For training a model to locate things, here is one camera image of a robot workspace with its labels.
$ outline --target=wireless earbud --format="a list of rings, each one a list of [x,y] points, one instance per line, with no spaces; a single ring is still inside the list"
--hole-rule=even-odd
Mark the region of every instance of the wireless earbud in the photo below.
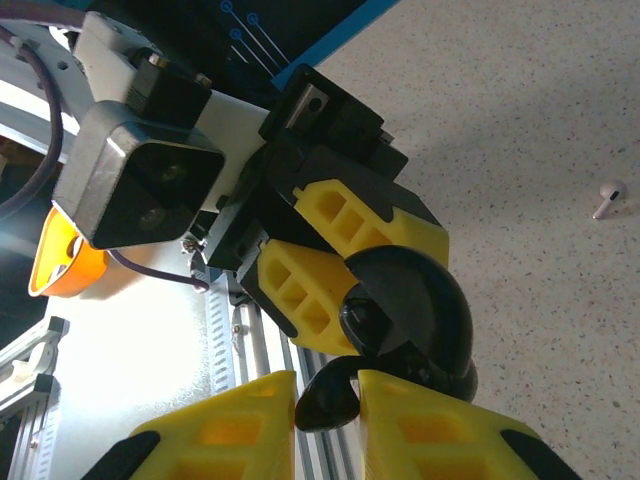
[[[595,220],[600,220],[606,214],[613,202],[622,200],[627,196],[627,186],[620,180],[609,180],[600,187],[600,196],[604,198],[604,202],[600,208],[593,214]]]

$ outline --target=camera lens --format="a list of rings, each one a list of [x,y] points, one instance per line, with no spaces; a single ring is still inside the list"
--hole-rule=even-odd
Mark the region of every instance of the camera lens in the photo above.
[[[162,183],[176,182],[187,175],[187,170],[182,165],[171,165],[162,172]]]
[[[140,226],[140,229],[145,232],[155,230],[162,224],[166,214],[167,212],[163,208],[152,208],[140,217],[138,225]]]

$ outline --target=white floor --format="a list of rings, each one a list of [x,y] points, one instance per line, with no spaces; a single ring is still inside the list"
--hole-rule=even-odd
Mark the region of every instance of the white floor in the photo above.
[[[585,479],[640,478],[640,3],[402,0],[322,70],[451,233],[476,403]],[[596,222],[609,178],[631,198]]]

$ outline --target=screw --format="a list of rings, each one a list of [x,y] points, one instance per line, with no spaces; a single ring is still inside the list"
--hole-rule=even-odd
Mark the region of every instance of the screw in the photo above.
[[[382,140],[387,145],[391,145],[391,143],[393,142],[394,138],[389,132],[383,131],[382,134],[380,135],[380,140]]]
[[[323,107],[322,100],[319,98],[314,98],[309,102],[307,108],[311,113],[318,113]]]
[[[211,79],[202,73],[196,75],[196,82],[202,85],[204,88],[211,87]]]
[[[157,53],[152,53],[149,57],[149,63],[151,65],[155,65],[158,68],[167,68],[169,66],[169,60],[164,57],[161,57]]]
[[[193,289],[196,291],[196,293],[207,293],[208,289],[201,287],[199,285],[194,285]]]
[[[182,239],[182,253],[192,254],[202,250],[200,242],[193,237],[187,237]]]
[[[145,232],[148,232],[150,230],[155,230],[162,224],[165,216],[166,216],[166,212],[164,209],[152,208],[147,213],[142,215],[142,217],[140,217],[140,221],[138,222],[138,225],[140,226],[140,229]]]
[[[180,174],[180,167],[178,165],[171,165],[162,173],[162,181],[166,183],[175,180],[178,174]]]
[[[60,275],[62,275],[64,273],[64,271],[67,269],[66,265],[56,265],[55,268],[53,269],[53,276],[54,277],[59,277]]]

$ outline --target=metal frame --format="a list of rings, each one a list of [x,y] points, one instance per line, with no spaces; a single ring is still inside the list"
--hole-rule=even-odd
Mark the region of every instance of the metal frame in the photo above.
[[[77,121],[93,103],[93,96],[84,74],[70,52],[62,48],[49,30],[21,22],[2,22],[2,26],[20,38],[29,40],[36,52],[57,80],[64,98],[64,110]],[[46,101],[44,91],[31,67],[16,58],[12,47],[0,42],[0,81],[21,89],[25,94]],[[7,105],[0,101],[0,135],[39,153],[45,153],[50,141],[48,113],[45,117],[28,104]],[[66,162],[77,125],[65,124],[65,135],[60,161]]]
[[[27,360],[34,348],[43,342],[53,352],[45,373],[34,375],[31,381],[5,398],[0,398],[0,420],[18,412],[23,413],[8,480],[46,479],[46,472],[37,468],[37,462],[43,455],[50,454],[53,445],[55,431],[47,428],[50,424],[47,420],[55,414],[55,408],[49,407],[55,404],[58,386],[52,374],[58,342],[66,334],[68,326],[68,322],[62,318],[46,318],[0,351],[0,370],[8,368],[16,360]]]

